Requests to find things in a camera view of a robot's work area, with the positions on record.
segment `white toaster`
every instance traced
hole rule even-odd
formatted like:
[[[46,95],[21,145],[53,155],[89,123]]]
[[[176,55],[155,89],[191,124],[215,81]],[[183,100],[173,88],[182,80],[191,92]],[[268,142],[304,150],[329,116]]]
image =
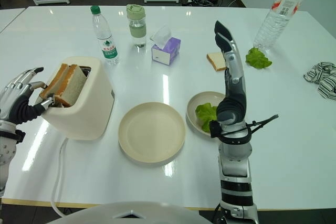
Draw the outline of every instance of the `white toaster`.
[[[87,76],[76,103],[68,108],[50,107],[42,117],[76,140],[94,140],[100,137],[108,124],[114,103],[112,85],[101,61],[94,57],[69,57],[62,63],[77,64]],[[58,69],[49,79],[48,84]]]

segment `water bottle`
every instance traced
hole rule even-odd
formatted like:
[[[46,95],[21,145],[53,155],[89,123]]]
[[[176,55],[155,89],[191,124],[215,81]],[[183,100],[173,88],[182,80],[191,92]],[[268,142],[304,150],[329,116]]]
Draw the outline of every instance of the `water bottle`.
[[[146,45],[145,9],[141,5],[127,5],[126,11],[133,43],[143,47]]]
[[[253,46],[266,52],[279,38],[303,0],[275,0],[266,16]]]
[[[104,16],[100,13],[100,8],[97,5],[91,6],[93,14],[92,23],[93,29],[98,38],[100,48],[103,52],[106,62],[110,65],[119,62],[117,49],[115,47],[112,33]]]

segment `green lettuce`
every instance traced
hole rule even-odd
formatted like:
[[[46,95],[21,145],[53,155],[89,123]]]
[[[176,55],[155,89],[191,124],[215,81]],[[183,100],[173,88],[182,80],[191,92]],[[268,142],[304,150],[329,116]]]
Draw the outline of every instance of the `green lettuce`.
[[[203,131],[210,132],[209,122],[217,120],[216,110],[217,106],[211,106],[211,103],[209,102],[197,106],[195,112],[197,117],[203,122]]]
[[[258,50],[258,48],[251,48],[246,55],[246,63],[250,64],[255,68],[266,68],[269,67],[272,62],[268,60],[265,55]]]

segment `purple tissue box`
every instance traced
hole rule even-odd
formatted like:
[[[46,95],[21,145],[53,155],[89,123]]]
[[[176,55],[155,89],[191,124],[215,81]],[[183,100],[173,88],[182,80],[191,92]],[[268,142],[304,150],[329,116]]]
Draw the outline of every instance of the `purple tissue box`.
[[[163,49],[157,45],[152,47],[152,60],[170,65],[179,54],[181,40],[174,37],[170,38]]]

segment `plastic bottle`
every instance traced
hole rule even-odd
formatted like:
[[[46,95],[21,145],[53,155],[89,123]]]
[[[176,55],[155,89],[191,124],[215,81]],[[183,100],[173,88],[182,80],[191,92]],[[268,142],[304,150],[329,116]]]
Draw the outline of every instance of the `plastic bottle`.
[[[275,0],[271,10],[266,16],[253,46],[266,52],[273,46],[289,20],[298,10],[303,0]]]
[[[119,57],[109,24],[101,14],[99,6],[91,6],[91,12],[93,14],[93,29],[96,33],[96,37],[98,38],[98,42],[103,52],[104,58],[110,65],[117,64],[119,62]]]

